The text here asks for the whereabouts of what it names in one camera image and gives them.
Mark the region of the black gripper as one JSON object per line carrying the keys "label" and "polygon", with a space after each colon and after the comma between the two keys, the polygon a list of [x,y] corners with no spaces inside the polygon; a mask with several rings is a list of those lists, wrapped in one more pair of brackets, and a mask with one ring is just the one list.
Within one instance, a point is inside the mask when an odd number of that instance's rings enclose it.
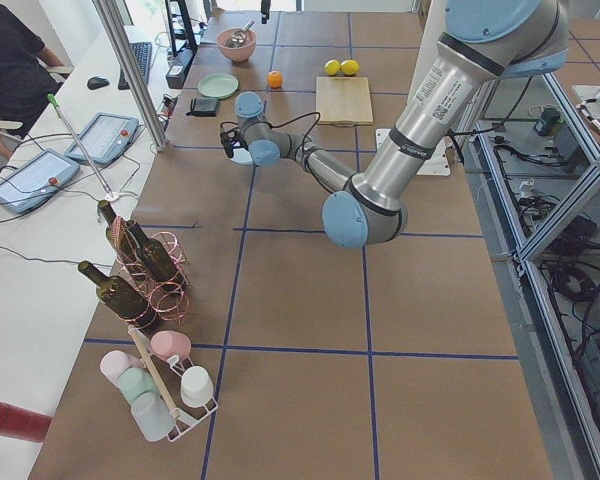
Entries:
{"label": "black gripper", "polygon": [[[270,18],[271,0],[260,1],[261,23],[266,24]],[[244,149],[245,140],[237,122],[220,123],[220,141],[228,158],[234,157],[235,149]]]}

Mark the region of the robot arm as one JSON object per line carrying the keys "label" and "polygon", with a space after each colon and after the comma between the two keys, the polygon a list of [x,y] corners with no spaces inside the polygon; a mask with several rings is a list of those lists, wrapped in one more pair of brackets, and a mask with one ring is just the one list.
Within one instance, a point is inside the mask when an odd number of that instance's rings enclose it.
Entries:
{"label": "robot arm", "polygon": [[407,223],[401,196],[449,133],[476,91],[500,78],[530,77],[559,69],[568,52],[570,2],[447,1],[437,57],[410,95],[365,171],[356,173],[308,135],[277,131],[261,98],[236,99],[236,127],[222,131],[228,156],[245,149],[257,166],[289,159],[328,191],[322,222],[344,248],[387,242]]}

